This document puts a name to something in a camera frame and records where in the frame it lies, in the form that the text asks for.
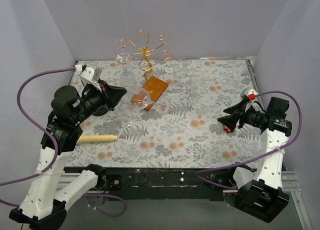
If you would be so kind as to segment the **ribbed clear wine glass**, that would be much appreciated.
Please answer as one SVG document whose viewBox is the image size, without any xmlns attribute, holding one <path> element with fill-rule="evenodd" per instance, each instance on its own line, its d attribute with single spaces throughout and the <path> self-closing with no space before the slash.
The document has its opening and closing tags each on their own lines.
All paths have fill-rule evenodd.
<svg viewBox="0 0 320 230">
<path fill-rule="evenodd" d="M 122 65 L 122 73 L 120 74 L 119 81 L 122 87 L 134 87 L 136 85 L 136 77 L 133 73 L 131 63 Z"/>
</svg>

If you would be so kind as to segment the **round clear wine glass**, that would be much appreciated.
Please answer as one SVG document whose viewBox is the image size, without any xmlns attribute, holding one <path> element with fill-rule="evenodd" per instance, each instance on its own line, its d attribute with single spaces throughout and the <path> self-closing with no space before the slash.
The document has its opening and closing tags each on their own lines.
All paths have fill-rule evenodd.
<svg viewBox="0 0 320 230">
<path fill-rule="evenodd" d="M 119 64 L 119 65 L 127 65 L 132 61 L 132 56 L 130 53 L 126 52 L 126 50 L 128 49 L 127 47 L 127 40 L 125 39 L 120 39 L 117 38 L 114 41 L 114 46 L 121 50 L 121 52 L 119 54 L 117 54 L 115 61 Z"/>
</svg>

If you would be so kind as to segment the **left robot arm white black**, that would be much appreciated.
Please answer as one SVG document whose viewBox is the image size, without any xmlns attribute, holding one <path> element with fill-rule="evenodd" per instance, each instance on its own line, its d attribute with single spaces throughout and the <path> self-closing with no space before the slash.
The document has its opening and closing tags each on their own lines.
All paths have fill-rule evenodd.
<svg viewBox="0 0 320 230">
<path fill-rule="evenodd" d="M 98 86 L 87 84 L 82 93 L 71 85 L 56 90 L 52 112 L 41 140 L 36 177 L 23 202 L 9 214 L 17 223 L 28 224 L 31 230 L 57 230 L 70 207 L 88 190 L 106 186 L 105 170 L 89 164 L 62 190 L 57 186 L 64 168 L 83 133 L 81 124 L 90 116 L 102 116 L 114 110 L 126 94 L 124 87 L 98 80 Z"/>
</svg>

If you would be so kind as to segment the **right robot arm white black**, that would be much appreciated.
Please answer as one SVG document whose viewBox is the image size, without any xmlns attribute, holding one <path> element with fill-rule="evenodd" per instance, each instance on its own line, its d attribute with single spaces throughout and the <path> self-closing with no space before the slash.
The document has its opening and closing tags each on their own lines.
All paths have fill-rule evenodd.
<svg viewBox="0 0 320 230">
<path fill-rule="evenodd" d="M 281 178 L 285 144 L 292 133 L 292 123 L 286 120 L 290 104 L 272 97 L 265 111 L 254 109 L 253 101 L 244 97 L 238 104 L 224 110 L 218 118 L 225 131 L 250 125 L 260 129 L 261 154 L 256 170 L 237 166 L 226 176 L 227 185 L 238 189 L 234 207 L 266 223 L 270 223 L 288 205 Z"/>
</svg>

